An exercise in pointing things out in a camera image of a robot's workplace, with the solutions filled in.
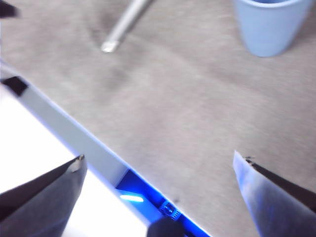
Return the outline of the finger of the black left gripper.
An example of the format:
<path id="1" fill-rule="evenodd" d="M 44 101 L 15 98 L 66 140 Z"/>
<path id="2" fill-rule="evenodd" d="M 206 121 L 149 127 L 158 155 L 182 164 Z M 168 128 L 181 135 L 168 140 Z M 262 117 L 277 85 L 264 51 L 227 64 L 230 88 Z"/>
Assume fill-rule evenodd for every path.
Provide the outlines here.
<path id="1" fill-rule="evenodd" d="M 16 18 L 20 15 L 20 11 L 17 7 L 0 0 L 0 18 Z"/>

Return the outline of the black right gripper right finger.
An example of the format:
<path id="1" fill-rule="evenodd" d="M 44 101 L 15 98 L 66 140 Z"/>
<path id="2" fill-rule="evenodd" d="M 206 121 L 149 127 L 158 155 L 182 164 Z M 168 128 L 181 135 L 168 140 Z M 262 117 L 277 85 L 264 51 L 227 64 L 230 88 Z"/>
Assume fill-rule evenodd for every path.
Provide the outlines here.
<path id="1" fill-rule="evenodd" d="M 237 183 L 262 237 L 314 237 L 316 194 L 234 152 Z"/>

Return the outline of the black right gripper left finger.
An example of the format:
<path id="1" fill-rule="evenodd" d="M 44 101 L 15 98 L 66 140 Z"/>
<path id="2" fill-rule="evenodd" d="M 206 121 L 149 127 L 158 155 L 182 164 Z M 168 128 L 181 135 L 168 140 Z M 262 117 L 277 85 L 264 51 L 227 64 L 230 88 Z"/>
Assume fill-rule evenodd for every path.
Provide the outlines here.
<path id="1" fill-rule="evenodd" d="M 2 237 L 60 237 L 81 194 L 84 155 L 0 195 Z"/>

